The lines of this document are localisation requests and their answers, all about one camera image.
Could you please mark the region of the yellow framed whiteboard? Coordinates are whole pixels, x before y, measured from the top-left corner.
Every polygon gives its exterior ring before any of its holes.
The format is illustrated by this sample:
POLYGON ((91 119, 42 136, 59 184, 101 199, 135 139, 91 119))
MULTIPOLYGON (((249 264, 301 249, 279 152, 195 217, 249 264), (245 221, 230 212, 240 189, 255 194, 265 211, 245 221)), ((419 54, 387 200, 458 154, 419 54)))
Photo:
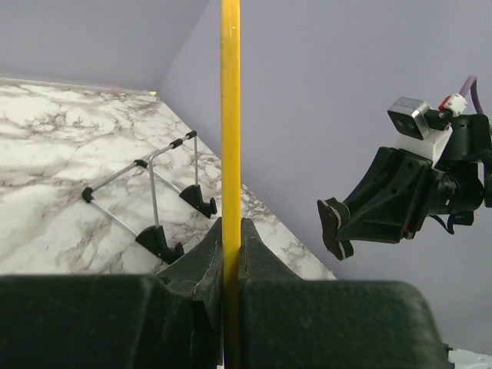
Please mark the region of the yellow framed whiteboard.
POLYGON ((241 2, 221 2, 221 193, 224 366, 239 368, 238 265, 241 246, 241 2))

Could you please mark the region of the green whiteboard eraser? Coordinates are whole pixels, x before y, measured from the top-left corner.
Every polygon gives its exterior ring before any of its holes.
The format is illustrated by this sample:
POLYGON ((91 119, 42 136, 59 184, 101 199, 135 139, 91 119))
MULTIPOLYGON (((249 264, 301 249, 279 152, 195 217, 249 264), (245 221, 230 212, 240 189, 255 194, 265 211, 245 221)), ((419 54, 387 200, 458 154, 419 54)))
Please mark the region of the green whiteboard eraser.
POLYGON ((321 220, 322 239, 326 249, 339 261, 351 257, 354 254, 352 244, 349 241, 337 240, 339 229, 350 220, 348 207, 335 198, 329 198, 327 200, 317 200, 317 210, 321 220))

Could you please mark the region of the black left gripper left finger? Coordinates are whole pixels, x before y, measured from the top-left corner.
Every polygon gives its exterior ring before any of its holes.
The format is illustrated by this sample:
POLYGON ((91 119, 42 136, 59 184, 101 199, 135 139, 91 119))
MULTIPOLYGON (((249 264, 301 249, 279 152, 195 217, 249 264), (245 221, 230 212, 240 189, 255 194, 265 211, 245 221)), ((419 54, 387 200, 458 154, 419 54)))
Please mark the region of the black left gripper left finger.
POLYGON ((3 368, 214 368, 221 222, 159 274, 1 279, 3 368))

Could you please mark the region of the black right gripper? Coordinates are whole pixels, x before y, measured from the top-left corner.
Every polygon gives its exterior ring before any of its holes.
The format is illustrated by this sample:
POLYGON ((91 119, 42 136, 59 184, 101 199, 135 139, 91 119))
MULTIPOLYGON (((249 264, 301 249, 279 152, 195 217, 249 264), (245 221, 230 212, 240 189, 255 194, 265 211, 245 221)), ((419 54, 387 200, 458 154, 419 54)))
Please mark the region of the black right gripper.
POLYGON ((491 137, 486 115, 461 115, 440 160, 379 148, 366 174, 344 200, 349 219, 339 241, 396 244, 420 230, 426 217, 450 234, 470 226, 474 212, 491 206, 491 137))

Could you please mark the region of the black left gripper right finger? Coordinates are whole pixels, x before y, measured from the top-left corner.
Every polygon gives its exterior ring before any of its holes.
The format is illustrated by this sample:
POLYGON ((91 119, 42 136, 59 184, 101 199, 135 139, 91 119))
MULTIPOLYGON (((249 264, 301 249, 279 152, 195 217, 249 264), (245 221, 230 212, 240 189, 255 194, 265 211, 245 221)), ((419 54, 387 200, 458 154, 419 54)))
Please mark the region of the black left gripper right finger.
POLYGON ((305 280, 241 222, 239 323, 244 368, 446 368, 418 289, 399 281, 305 280))

